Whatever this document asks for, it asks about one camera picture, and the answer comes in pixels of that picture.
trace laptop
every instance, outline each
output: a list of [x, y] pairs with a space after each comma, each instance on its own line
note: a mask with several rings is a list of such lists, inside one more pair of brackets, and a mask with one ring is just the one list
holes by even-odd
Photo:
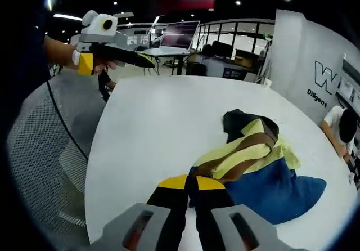
[[160, 47], [139, 51], [151, 56], [174, 56], [188, 54], [200, 21], [171, 23], [167, 26]]

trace window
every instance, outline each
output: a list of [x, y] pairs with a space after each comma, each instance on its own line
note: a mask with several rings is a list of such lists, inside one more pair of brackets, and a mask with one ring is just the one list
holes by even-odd
[[200, 38], [199, 38], [199, 47], [198, 47], [199, 51], [203, 50], [203, 47], [204, 47], [205, 42], [206, 42], [206, 38], [208, 36], [208, 29], [209, 29], [209, 26], [202, 26], [201, 27]]
[[257, 23], [246, 23], [239, 22], [237, 24], [237, 32], [245, 32], [245, 33], [256, 33], [257, 32]]
[[267, 43], [268, 43], [268, 41], [266, 41], [264, 39], [256, 39], [254, 53], [259, 55], [260, 52], [265, 48]]
[[236, 49], [251, 52], [253, 50], [254, 38], [246, 35], [236, 35], [234, 41], [234, 50], [232, 51], [232, 59], [235, 57]]
[[219, 41], [225, 44], [232, 44], [236, 23], [225, 23], [221, 27]]
[[128, 36], [128, 46], [137, 44], [137, 36]]
[[274, 35], [274, 28], [275, 26], [272, 24], [260, 24], [259, 25], [259, 34], [270, 34], [271, 36]]
[[148, 35], [141, 35], [140, 36], [140, 44], [142, 46], [148, 46], [149, 45], [149, 37], [148, 37]]
[[217, 41], [219, 36], [219, 31], [220, 31], [220, 24], [210, 25], [209, 37], [206, 44], [213, 44], [214, 41]]
[[198, 43], [198, 41], [199, 41], [199, 33], [200, 33], [202, 30], [203, 30], [202, 27], [198, 27], [197, 30], [196, 30], [196, 32], [195, 32], [195, 35], [194, 35], [193, 40], [192, 40], [192, 46], [191, 46], [193, 49], [196, 49], [196, 48], [197, 48], [197, 43]]

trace blue cloth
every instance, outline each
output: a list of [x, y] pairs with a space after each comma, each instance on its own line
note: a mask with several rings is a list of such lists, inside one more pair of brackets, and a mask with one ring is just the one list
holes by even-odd
[[272, 224], [301, 216], [318, 202], [326, 182], [296, 176], [285, 158], [280, 158], [259, 171], [242, 175], [225, 187], [234, 203], [244, 204]]

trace computer monitor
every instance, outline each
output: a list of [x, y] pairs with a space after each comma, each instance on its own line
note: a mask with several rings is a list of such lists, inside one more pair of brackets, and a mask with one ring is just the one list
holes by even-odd
[[161, 46], [190, 49], [199, 21], [171, 23], [167, 26]]
[[234, 46], [219, 41], [213, 42], [213, 54], [220, 57], [231, 58]]

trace white table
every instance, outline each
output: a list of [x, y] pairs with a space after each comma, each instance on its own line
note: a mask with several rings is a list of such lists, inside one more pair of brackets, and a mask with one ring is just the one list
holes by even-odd
[[[349, 183], [347, 165], [322, 131], [271, 89], [189, 76], [118, 82], [98, 124], [88, 163], [85, 213], [90, 241], [128, 207], [145, 203], [159, 182], [188, 173], [198, 157], [225, 143], [222, 116], [238, 108], [273, 119], [301, 160], [297, 174], [327, 182], [310, 211], [277, 225], [279, 238], [294, 248], [324, 248], [345, 225], [357, 193]], [[195, 214], [187, 214], [180, 250], [199, 250]]]

